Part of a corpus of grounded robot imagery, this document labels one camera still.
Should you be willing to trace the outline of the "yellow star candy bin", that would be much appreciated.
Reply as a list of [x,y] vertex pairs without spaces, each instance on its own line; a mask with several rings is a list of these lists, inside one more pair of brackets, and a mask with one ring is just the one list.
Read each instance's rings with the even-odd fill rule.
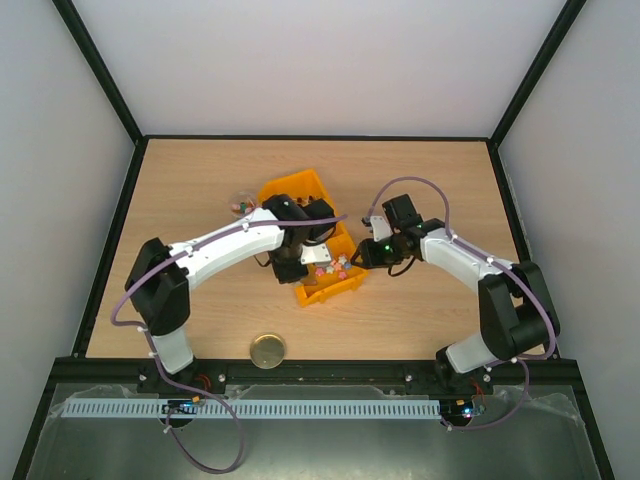
[[294,292],[298,304],[307,307],[316,303],[324,303],[348,291],[357,290],[367,278],[369,273],[350,264],[350,258],[356,249],[353,241],[353,250],[345,253],[330,251],[332,261],[326,266],[309,264],[309,274],[316,272],[318,276],[324,274],[326,277],[324,288],[321,290],[310,290],[304,288],[300,282],[294,287]]

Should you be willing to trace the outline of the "metal scoop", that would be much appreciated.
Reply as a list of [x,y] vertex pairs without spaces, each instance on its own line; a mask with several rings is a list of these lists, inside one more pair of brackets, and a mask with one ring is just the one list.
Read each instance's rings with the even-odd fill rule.
[[300,281],[300,284],[310,290],[321,290],[324,288],[326,277],[324,274],[318,276],[316,272],[309,274]]

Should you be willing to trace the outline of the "yellow lollipop bin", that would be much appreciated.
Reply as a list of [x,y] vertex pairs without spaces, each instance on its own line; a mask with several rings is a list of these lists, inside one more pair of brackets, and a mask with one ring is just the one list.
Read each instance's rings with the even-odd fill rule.
[[264,203],[273,195],[285,194],[301,206],[314,200],[325,200],[335,208],[335,202],[314,169],[306,169],[291,175],[266,182],[257,195],[258,202]]

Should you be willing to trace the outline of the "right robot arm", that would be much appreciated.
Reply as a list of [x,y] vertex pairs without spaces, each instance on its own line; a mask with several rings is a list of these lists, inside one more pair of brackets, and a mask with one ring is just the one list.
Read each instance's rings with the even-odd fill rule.
[[382,204],[384,214],[368,212],[362,223],[371,236],[359,243],[351,263],[363,269],[391,270],[407,260],[438,267],[477,295],[479,332],[436,353],[438,384],[455,392],[471,374],[501,363],[533,359],[556,350],[559,321],[540,267],[531,261],[508,262],[459,237],[449,219],[425,220],[409,195]]

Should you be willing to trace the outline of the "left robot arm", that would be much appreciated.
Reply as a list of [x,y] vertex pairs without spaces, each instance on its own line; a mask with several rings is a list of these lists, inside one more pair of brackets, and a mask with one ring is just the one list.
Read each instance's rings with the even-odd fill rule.
[[185,323],[191,294],[213,275],[265,253],[277,281],[293,284],[309,275],[303,254],[324,244],[338,223],[324,199],[302,206],[286,194],[269,197],[236,221],[195,239],[143,244],[125,283],[164,371],[176,374],[195,360]]

